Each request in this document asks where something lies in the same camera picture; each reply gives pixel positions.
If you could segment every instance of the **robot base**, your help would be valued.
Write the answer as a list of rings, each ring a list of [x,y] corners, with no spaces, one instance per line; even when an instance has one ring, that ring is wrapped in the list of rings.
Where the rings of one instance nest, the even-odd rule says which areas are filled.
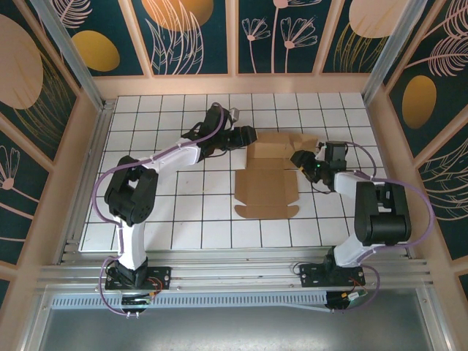
[[[163,284],[162,289],[168,290],[170,285],[171,267],[147,267],[146,277],[158,278]],[[126,279],[121,276],[117,268],[109,268],[107,270],[107,278],[105,280],[106,290],[154,290],[153,283],[149,280],[144,280],[138,287],[131,284],[126,284]]]
[[[366,284],[361,267],[343,268],[335,264],[333,249],[325,256],[323,263],[299,265],[302,287],[353,287],[353,279]]]

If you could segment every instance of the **yellow oval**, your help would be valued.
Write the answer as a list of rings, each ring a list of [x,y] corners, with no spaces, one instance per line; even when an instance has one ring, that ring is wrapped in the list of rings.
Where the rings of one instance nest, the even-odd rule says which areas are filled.
[[[72,38],[75,47],[91,69],[109,72],[120,64],[120,55],[116,46],[97,31],[81,31]]]
[[[16,109],[31,107],[44,79],[41,53],[15,21],[0,15],[0,101]]]
[[[393,33],[408,0],[353,0],[351,29],[365,38],[383,38]]]
[[[179,0],[142,0],[141,2],[151,19],[161,27],[170,31],[186,31],[191,28],[190,25],[184,25],[186,19],[182,16]],[[213,0],[180,0],[180,3],[188,16],[190,12],[193,13],[200,26],[208,22],[213,13]]]
[[[421,128],[432,115],[437,88],[431,78],[418,75],[411,79],[403,94],[403,120],[409,128]]]

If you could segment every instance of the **cardboard box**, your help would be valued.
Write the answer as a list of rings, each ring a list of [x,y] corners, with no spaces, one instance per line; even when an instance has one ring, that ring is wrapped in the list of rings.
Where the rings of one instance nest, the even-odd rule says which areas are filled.
[[[258,133],[247,147],[246,169],[235,172],[234,207],[247,219],[289,219],[299,206],[298,178],[290,157],[297,150],[316,151],[318,137],[292,133]]]

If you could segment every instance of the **metal base plate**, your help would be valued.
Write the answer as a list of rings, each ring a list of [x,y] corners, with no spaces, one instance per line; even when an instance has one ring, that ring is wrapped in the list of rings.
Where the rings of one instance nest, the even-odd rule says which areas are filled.
[[[163,283],[163,290],[169,289],[171,267],[148,267],[148,278],[158,278]],[[132,287],[122,283],[118,279],[117,270],[112,267],[109,268],[107,278],[105,280],[106,290],[154,290],[153,283],[145,280],[141,287]]]
[[[335,267],[331,272],[326,271],[322,263],[307,263],[299,265],[302,287],[353,287],[355,281],[366,284],[361,267]]]

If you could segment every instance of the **flower illustration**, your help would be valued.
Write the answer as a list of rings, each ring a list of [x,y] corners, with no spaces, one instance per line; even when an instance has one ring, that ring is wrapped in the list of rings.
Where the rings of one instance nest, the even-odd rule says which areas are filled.
[[[285,73],[287,73],[287,58],[291,49],[317,44],[317,35],[313,35],[314,32],[314,18],[310,20],[298,18],[292,26],[291,18],[281,21],[281,33],[286,48]]]
[[[20,190],[15,188],[15,177],[18,173],[18,167],[20,164],[20,152],[15,148],[10,149],[10,155],[7,152],[7,148],[5,146],[0,146],[0,191],[5,190],[9,191],[12,190],[17,192],[19,195],[26,197],[29,200],[32,200],[36,203],[39,201],[34,199],[33,197],[21,192]],[[0,208],[3,208],[7,211],[13,212],[19,216],[25,217],[27,219],[33,219],[34,216],[31,214],[27,214],[23,211],[20,211],[16,208],[10,207],[4,203],[0,203]],[[24,241],[24,239],[14,239],[14,238],[3,238],[0,237],[0,240],[7,240],[7,241]]]
[[[259,20],[255,18],[250,22],[250,19],[246,18],[242,20],[242,28],[244,28],[244,33],[247,36],[250,47],[250,59],[252,60],[252,67],[254,67],[254,73],[257,73],[257,68],[255,67],[254,52],[252,50],[252,42],[259,39],[265,39],[271,36],[271,32],[268,31],[268,26],[265,22],[265,18]]]
[[[273,0],[274,5],[278,9],[315,5],[319,4],[320,2],[322,2],[322,0]]]
[[[322,2],[322,0],[273,0],[273,5],[275,5],[276,11],[275,18],[273,20],[273,39],[271,40],[271,73],[275,73],[275,39],[279,9],[316,5],[320,2]]]
[[[0,146],[0,189],[11,190],[20,164],[20,152],[11,148],[8,157],[7,148]]]

